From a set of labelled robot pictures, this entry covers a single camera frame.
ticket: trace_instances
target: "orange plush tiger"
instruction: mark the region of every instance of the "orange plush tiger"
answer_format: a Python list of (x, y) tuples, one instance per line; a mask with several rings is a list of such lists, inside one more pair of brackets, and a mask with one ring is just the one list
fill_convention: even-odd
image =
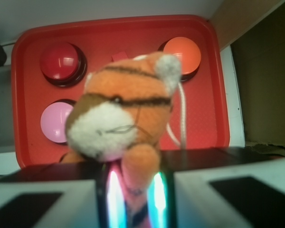
[(87, 76), (84, 94), (67, 119), (72, 151), (62, 162), (121, 159), (129, 226), (135, 226), (129, 220), (145, 206), (159, 170), (159, 139), (180, 77), (179, 60), (162, 52), (110, 63)]

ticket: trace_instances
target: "led light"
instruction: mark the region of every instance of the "led light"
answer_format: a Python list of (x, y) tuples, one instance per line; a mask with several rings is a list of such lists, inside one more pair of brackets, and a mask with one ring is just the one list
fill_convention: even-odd
[(153, 228), (167, 227), (166, 183), (160, 172), (154, 176), (148, 189), (148, 209)]
[(109, 227), (126, 228), (124, 196), (116, 172), (111, 171), (107, 193)]

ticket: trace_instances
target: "white fur muzzle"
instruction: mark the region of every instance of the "white fur muzzle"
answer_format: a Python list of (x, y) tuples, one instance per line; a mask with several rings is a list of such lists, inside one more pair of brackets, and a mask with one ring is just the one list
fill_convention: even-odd
[(110, 102), (80, 115), (66, 134), (71, 148), (101, 162), (121, 158), (136, 135), (131, 115)]

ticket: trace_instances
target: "red tray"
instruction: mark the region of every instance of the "red tray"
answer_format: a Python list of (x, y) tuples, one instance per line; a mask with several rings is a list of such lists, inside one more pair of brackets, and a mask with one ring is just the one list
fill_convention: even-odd
[[(12, 53), (12, 94), (15, 147), (21, 167), (59, 161), (67, 146), (49, 141), (40, 128), (43, 110), (59, 99), (78, 100), (84, 80), (69, 88), (50, 84), (42, 75), (39, 58), (45, 47), (57, 41), (78, 46), (88, 61), (87, 72), (111, 62), (124, 51), (129, 58), (156, 51), (173, 37), (188, 37), (201, 50), (197, 74), (184, 83), (187, 98), (188, 149), (224, 147), (229, 144), (225, 88), (216, 34), (204, 19), (191, 15), (105, 19), (40, 27), (25, 32)], [(179, 137), (179, 95), (171, 127)], [(161, 148), (177, 149), (168, 135)]]

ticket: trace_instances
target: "tiger paw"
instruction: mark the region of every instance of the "tiger paw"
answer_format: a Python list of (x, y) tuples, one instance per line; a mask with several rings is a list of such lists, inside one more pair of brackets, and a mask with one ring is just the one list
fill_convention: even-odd
[(75, 151), (69, 151), (65, 155), (63, 155), (60, 159), (61, 163), (77, 163), (77, 162), (84, 162), (85, 159), (80, 156)]
[(149, 144), (138, 144), (127, 150), (122, 158), (122, 172), (128, 190), (145, 191), (159, 171), (159, 153)]

